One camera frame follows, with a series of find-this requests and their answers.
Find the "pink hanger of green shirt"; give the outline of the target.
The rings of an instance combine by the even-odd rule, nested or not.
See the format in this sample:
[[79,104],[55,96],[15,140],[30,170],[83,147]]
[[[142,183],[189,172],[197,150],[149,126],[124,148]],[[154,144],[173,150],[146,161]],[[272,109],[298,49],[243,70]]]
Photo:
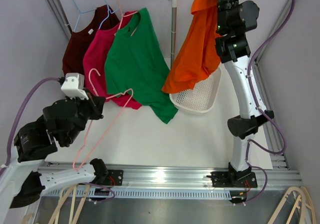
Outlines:
[[121,19],[120,19],[120,22],[119,22],[119,24],[118,24],[118,26],[117,26],[117,30],[116,30],[115,33],[113,34],[114,36],[116,36],[116,33],[117,33],[121,28],[124,28],[124,27],[128,24],[129,20],[131,19],[131,17],[132,17],[134,14],[138,13],[137,10],[124,11],[124,10],[122,9],[120,0],[116,0],[116,1],[117,1],[117,4],[118,4],[118,8],[119,8],[119,10],[120,10],[120,12],[121,12]]

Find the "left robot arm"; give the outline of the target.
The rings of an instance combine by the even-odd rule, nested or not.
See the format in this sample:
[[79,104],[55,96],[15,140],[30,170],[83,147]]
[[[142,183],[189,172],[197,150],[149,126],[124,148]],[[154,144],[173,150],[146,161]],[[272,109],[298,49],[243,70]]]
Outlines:
[[58,146],[69,147],[89,120],[103,118],[104,97],[62,99],[43,109],[35,121],[24,125],[14,138],[14,159],[0,179],[0,207],[28,206],[52,190],[82,183],[101,185],[108,170],[101,159],[93,159],[77,170],[42,174],[38,171]]

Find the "blue hanger of pink shirt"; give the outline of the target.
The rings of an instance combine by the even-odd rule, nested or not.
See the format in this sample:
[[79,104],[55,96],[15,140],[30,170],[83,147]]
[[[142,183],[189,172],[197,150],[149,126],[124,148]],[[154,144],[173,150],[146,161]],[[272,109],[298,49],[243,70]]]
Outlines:
[[99,30],[108,30],[113,27],[115,27],[117,24],[119,24],[120,20],[115,14],[118,9],[113,10],[108,3],[108,0],[104,0],[105,5],[106,5],[106,15],[104,18],[101,20],[100,25],[98,27]]

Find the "green t shirt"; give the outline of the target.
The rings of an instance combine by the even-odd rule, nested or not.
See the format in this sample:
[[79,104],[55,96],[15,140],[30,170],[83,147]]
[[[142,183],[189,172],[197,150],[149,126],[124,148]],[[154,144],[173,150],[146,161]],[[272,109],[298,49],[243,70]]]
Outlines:
[[146,8],[115,33],[104,70],[109,94],[132,89],[134,100],[150,107],[165,124],[177,113],[169,95],[162,92],[170,71]]

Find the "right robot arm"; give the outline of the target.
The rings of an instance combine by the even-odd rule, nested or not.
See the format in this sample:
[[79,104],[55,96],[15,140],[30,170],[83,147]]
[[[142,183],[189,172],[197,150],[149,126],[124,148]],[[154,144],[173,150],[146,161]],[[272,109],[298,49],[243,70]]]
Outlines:
[[217,1],[216,53],[234,86],[239,115],[227,121],[233,135],[228,171],[212,172],[210,178],[214,187],[242,187],[245,182],[256,187],[256,176],[246,157],[248,141],[255,137],[260,126],[274,118],[274,112],[267,110],[261,101],[254,75],[248,72],[251,50],[246,33],[257,28],[260,10],[252,0]]

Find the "orange t shirt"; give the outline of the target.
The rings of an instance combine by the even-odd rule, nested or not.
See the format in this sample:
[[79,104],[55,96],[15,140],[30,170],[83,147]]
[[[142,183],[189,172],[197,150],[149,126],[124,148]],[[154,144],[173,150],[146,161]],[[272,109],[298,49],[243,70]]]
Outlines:
[[218,0],[194,0],[193,15],[185,41],[162,87],[167,94],[194,89],[216,71],[221,61],[215,49]]

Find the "pink magenta t shirt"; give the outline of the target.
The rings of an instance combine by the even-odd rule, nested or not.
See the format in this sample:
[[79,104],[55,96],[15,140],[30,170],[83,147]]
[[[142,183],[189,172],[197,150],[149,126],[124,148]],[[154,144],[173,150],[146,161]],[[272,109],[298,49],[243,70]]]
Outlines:
[[130,98],[128,93],[111,99],[109,99],[110,94],[107,93],[105,62],[117,28],[118,24],[111,29],[97,31],[83,58],[84,84],[86,89],[94,95],[106,97],[107,101],[113,101],[118,106],[138,110],[141,105]]

